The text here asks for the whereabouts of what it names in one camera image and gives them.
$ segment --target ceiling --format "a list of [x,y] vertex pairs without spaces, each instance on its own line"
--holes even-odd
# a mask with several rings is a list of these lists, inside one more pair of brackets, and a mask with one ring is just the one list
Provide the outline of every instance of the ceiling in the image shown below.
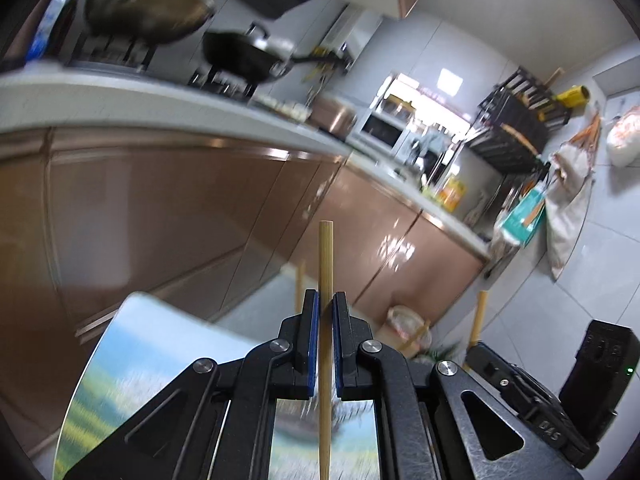
[[635,37],[612,0],[419,0],[435,14],[546,79]]

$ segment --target ceiling light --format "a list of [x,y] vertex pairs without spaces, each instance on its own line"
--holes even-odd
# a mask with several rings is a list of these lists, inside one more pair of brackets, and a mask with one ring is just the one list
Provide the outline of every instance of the ceiling light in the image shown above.
[[458,93],[462,85],[462,78],[450,72],[446,68],[440,71],[440,77],[438,78],[438,88],[443,92],[446,92],[451,97]]

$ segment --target copper pot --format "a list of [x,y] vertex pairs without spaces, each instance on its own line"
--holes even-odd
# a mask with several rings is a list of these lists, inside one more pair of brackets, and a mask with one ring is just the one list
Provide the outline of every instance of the copper pot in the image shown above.
[[308,122],[344,140],[356,121],[354,108],[334,97],[321,94],[314,99]]

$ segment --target wok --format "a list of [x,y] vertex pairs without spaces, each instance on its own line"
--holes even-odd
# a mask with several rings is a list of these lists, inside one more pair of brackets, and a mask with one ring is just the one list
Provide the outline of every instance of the wok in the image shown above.
[[148,45],[181,40],[213,14],[204,0],[86,0],[84,18],[94,35],[127,36]]
[[293,44],[272,38],[262,25],[252,23],[247,32],[215,32],[202,38],[202,53],[212,70],[223,70],[244,78],[252,85],[279,79],[297,63],[343,64],[333,53],[327,56],[295,57]]

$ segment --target microwave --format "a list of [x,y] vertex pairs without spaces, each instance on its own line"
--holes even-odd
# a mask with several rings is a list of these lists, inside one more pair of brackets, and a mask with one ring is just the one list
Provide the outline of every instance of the microwave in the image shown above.
[[390,114],[371,110],[360,119],[351,135],[386,156],[398,158],[410,133],[408,123]]

